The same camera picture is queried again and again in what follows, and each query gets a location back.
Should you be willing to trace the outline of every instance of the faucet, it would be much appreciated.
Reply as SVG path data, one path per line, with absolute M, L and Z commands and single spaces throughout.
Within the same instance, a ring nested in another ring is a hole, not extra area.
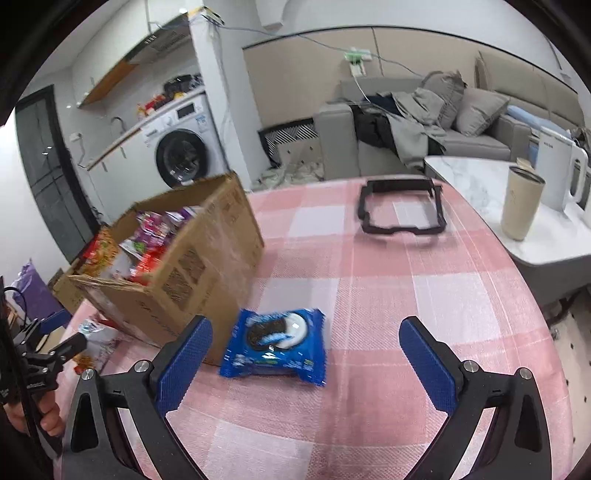
M 110 124 L 113 125 L 113 122 L 115 120 L 119 120 L 119 122 L 121 122 L 121 135 L 123 135 L 125 132 L 127 132 L 127 128 L 125 127 L 125 122 L 123 121 L 123 119 L 120 116 L 114 116 L 111 119 Z

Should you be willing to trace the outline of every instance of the black plastic frame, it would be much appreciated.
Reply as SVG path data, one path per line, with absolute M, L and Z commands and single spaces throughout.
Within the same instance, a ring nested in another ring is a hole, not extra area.
M 371 215 L 365 207 L 367 197 L 372 194 L 392 192 L 427 192 L 431 198 L 435 198 L 435 210 L 437 212 L 437 225 L 419 228 L 416 226 L 389 226 L 381 227 L 373 225 Z M 357 217 L 361 220 L 361 228 L 365 233 L 371 235 L 393 235 L 398 232 L 411 232 L 415 235 L 438 235 L 445 230 L 447 222 L 443 216 L 441 206 L 441 186 L 435 185 L 431 179 L 385 179 L 368 180 L 367 184 L 361 187 Z

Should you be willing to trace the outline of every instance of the human hand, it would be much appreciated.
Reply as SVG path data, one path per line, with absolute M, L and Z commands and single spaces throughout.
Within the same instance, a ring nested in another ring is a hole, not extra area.
M 47 392 L 37 402 L 37 405 L 41 415 L 43 415 L 41 428 L 52 437 L 61 435 L 66 425 L 60 417 L 60 407 L 56 403 L 56 393 L 54 391 Z M 28 433 L 27 421 L 21 403 L 6 404 L 4 405 L 4 411 L 15 429 L 21 433 Z

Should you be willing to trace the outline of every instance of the dark door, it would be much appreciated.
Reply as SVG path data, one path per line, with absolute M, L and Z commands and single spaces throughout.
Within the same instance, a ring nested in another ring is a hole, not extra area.
M 169 187 L 191 185 L 209 171 L 207 148 L 195 132 L 174 130 L 158 143 L 156 166 Z
M 99 229 L 61 136 L 53 86 L 16 107 L 22 164 L 39 211 L 58 247 L 72 262 Z

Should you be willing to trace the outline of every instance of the blue snack package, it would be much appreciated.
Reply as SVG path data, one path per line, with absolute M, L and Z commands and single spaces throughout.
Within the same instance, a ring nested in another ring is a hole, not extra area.
M 324 387 L 324 315 L 318 309 L 259 315 L 241 310 L 222 360 L 220 375 L 285 375 Z

